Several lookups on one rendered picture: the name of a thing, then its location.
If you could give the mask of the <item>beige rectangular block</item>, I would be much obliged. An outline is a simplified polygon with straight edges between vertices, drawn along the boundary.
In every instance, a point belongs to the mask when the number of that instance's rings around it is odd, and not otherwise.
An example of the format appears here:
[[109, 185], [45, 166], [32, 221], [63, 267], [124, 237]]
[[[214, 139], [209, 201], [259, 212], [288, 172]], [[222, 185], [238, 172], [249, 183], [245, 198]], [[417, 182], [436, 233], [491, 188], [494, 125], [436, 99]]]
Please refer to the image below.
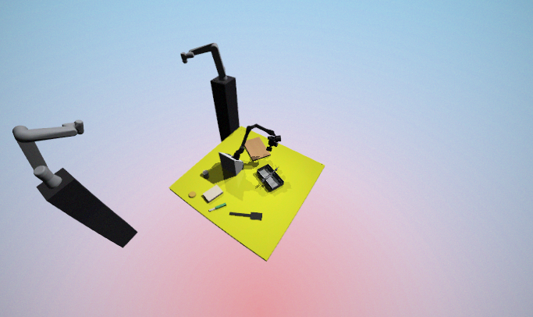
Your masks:
[[204, 192], [203, 195], [210, 203], [222, 193], [224, 193], [223, 190], [218, 185], [215, 185], [214, 187], [208, 189], [208, 191]]

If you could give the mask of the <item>light brown wooden board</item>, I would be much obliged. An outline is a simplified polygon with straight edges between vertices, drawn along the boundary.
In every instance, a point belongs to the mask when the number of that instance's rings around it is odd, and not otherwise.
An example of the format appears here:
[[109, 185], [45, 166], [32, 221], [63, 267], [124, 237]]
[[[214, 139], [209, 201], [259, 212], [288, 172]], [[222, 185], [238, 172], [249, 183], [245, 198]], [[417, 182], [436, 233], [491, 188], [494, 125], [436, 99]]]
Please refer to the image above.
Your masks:
[[266, 151], [266, 147], [260, 137], [247, 140], [244, 146], [253, 161], [271, 155], [269, 151]]

